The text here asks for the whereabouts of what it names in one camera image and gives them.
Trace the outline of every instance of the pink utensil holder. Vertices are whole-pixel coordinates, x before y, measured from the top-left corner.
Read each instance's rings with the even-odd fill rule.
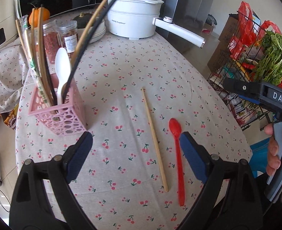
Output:
[[[51,78],[54,88],[57,88],[59,84],[57,75],[54,73]],[[28,115],[35,115],[39,121],[57,135],[69,136],[86,131],[85,108],[74,80],[68,90],[65,103],[51,107],[45,106],[36,87]]]

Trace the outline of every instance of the finger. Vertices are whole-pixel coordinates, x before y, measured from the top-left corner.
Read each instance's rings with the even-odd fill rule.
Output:
[[[269,141],[269,145],[268,145],[268,151],[271,152],[271,154],[273,156],[276,156],[277,155],[277,152],[278,152],[278,143],[277,141],[274,139],[274,137],[270,137],[270,141]]]
[[[272,167],[270,167],[269,165],[266,167],[266,171],[267,171],[267,174],[268,175],[274,175],[275,174],[275,172],[276,172],[276,169],[274,169],[274,168],[272,168]]]
[[[280,167],[280,159],[278,156],[273,156],[271,152],[268,152],[268,165],[277,170]]]
[[[273,125],[270,123],[268,124],[265,129],[265,134],[272,136],[273,135]]]

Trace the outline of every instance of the chopstick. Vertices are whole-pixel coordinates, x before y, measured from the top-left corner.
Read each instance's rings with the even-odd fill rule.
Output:
[[[23,37],[22,37],[21,28],[19,26],[19,20],[17,20],[17,19],[15,20],[15,25],[16,25],[17,33],[19,34],[19,39],[20,39],[21,44],[22,44],[22,49],[24,50],[26,58],[28,59],[27,51],[26,51],[24,40],[23,40]]]
[[[42,84],[42,80],[40,78],[40,74],[39,74],[39,70],[37,68],[37,66],[34,65],[33,62],[33,54],[32,54],[32,48],[30,47],[30,40],[28,37],[28,25],[27,25],[27,17],[28,16],[24,16],[21,19],[24,20],[23,24],[21,24],[21,26],[24,28],[24,44],[25,44],[25,49],[27,50],[27,55],[28,55],[28,64],[29,67],[31,69],[31,75],[33,80],[35,81],[39,93],[43,99],[44,104],[46,105],[46,107],[50,107],[50,100],[47,97],[46,91],[44,90],[43,84]]]
[[[141,88],[141,91],[142,91],[142,94],[143,94],[143,99],[144,99],[145,109],[146,109],[146,113],[147,113],[147,117],[148,117],[148,122],[150,123],[150,130],[152,132],[152,137],[153,137],[153,141],[154,141],[154,147],[155,147],[155,151],[156,151],[156,155],[157,155],[157,159],[158,159],[158,165],[159,165],[159,169],[160,169],[162,185],[163,185],[164,191],[168,192],[169,188],[168,188],[168,184],[166,182],[166,176],[165,176],[165,172],[164,172],[164,168],[163,168],[163,163],[162,163],[162,159],[161,159],[161,155],[160,155],[158,140],[157,140],[157,137],[156,137],[156,133],[155,133],[154,125],[153,125],[153,122],[152,122],[152,118],[150,116],[150,109],[148,108],[148,104],[147,104],[147,100],[146,100],[144,89]]]
[[[107,15],[108,11],[111,9],[111,7],[115,3],[115,1],[116,0],[111,0],[111,2],[108,4],[106,9],[102,11],[102,14],[99,16],[99,18],[97,20],[95,20],[93,28],[91,29],[91,31],[90,32],[86,32],[85,40],[84,40],[84,42],[82,42],[80,44],[80,50],[78,51],[76,60],[74,61],[74,65],[72,67],[71,73],[70,73],[69,78],[67,80],[67,83],[65,85],[65,88],[64,88],[64,91],[63,91],[63,94],[62,94],[62,101],[65,101],[66,95],[68,93],[68,89],[69,89],[69,87],[71,85],[71,82],[72,82],[72,80],[74,78],[74,74],[75,74],[75,72],[77,70],[78,64],[79,64],[79,62],[80,62],[80,60],[81,60],[85,50],[87,49],[87,46],[88,46],[89,42],[91,41],[95,31],[97,30],[98,26],[101,24],[101,22],[103,21],[104,17]]]
[[[32,9],[32,14],[35,14],[35,8]],[[34,25],[35,23],[35,17],[33,16],[31,19],[31,24]],[[36,56],[36,49],[35,49],[35,27],[32,26],[31,27],[31,47],[32,47],[32,51],[33,51],[33,55]]]
[[[102,0],[102,2],[100,3],[100,5],[98,6],[98,8],[96,9],[96,11],[94,12],[94,14],[92,15],[91,19],[89,20],[87,26],[85,27],[85,30],[83,31],[78,43],[77,43],[77,46],[76,46],[76,49],[72,55],[72,58],[71,58],[71,65],[73,65],[73,63],[75,63],[76,61],[76,58],[80,52],[80,49],[81,49],[81,46],[84,44],[85,42],[85,39],[86,39],[86,36],[88,35],[89,33],[89,30],[90,30],[90,27],[92,27],[93,23],[95,22],[96,20],[96,17],[99,15],[99,13],[102,11],[105,3],[107,2],[108,0]]]
[[[39,27],[40,27],[40,29],[42,29],[42,27],[43,27],[43,6],[41,6],[39,8]],[[41,59],[42,59],[42,62],[44,63],[44,65],[45,65],[45,73],[46,73],[48,88],[50,89],[51,94],[52,94],[53,105],[57,105],[58,104],[57,95],[56,95],[55,89],[53,87],[53,81],[51,79],[51,75],[50,75],[49,68],[48,68],[48,62],[47,62],[47,58],[46,58],[43,30],[42,30],[42,33],[40,34],[40,39],[41,39],[41,43],[42,43]]]
[[[32,17],[32,25],[34,25],[34,16]],[[31,27],[31,32],[33,32],[33,46],[34,46],[34,26]],[[43,12],[42,8],[39,8],[39,18],[38,18],[38,57],[39,57],[39,66],[41,71],[41,79],[43,83],[43,87],[46,91],[47,97],[51,102],[51,105],[54,105],[54,100],[51,96],[51,87],[49,86],[46,74],[46,66],[45,66],[45,59],[44,59],[44,39],[43,39]]]

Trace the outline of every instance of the white spoon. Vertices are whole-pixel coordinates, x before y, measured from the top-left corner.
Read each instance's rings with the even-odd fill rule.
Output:
[[[55,65],[56,74],[59,80],[57,101],[58,104],[62,104],[62,88],[66,84],[71,73],[71,62],[69,61],[68,54],[65,48],[61,47],[58,49],[55,58]]]

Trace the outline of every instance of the blue stool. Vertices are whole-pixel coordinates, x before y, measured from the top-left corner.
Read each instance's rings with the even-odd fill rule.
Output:
[[[268,164],[267,154],[270,138],[264,139],[258,143],[251,145],[253,156],[249,161],[249,166],[253,172],[254,177],[257,177],[257,171],[262,173],[266,172],[266,166]]]

